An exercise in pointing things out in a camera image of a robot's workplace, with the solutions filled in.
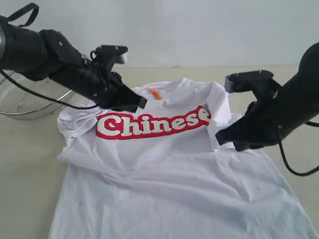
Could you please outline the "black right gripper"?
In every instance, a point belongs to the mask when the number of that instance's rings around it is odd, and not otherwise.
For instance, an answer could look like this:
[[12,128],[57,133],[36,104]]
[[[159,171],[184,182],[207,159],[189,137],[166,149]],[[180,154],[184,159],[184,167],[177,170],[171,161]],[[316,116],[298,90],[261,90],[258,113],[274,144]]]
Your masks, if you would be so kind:
[[217,142],[219,145],[232,142],[236,151],[276,145],[283,114],[284,105],[277,99],[269,103],[255,101],[241,119],[216,133]]

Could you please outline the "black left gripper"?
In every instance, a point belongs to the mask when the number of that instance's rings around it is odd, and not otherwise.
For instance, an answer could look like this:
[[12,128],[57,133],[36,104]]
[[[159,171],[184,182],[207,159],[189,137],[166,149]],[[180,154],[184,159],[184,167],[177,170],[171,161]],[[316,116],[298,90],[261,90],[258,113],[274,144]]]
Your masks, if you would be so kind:
[[146,98],[123,87],[122,77],[118,73],[106,74],[98,63],[88,59],[81,60],[80,65],[64,65],[51,73],[49,78],[103,109],[135,113],[147,104]]

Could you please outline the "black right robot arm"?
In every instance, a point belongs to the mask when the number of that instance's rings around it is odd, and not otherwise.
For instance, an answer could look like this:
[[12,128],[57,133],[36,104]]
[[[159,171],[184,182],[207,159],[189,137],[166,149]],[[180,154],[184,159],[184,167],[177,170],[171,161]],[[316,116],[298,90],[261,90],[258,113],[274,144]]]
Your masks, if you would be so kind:
[[225,78],[228,93],[253,92],[245,114],[215,136],[237,151],[273,146],[319,113],[319,45],[302,56],[298,71],[284,85],[267,70],[233,73]]

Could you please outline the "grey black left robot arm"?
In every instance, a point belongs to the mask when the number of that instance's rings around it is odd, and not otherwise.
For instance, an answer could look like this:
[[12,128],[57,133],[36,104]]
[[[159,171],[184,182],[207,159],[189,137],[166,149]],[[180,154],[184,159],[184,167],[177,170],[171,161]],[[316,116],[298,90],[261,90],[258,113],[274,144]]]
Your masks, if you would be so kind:
[[35,32],[0,18],[0,68],[17,72],[32,81],[46,78],[94,102],[116,111],[136,112],[147,100],[127,87],[112,70],[125,62],[126,46],[101,45],[83,56],[55,30]]

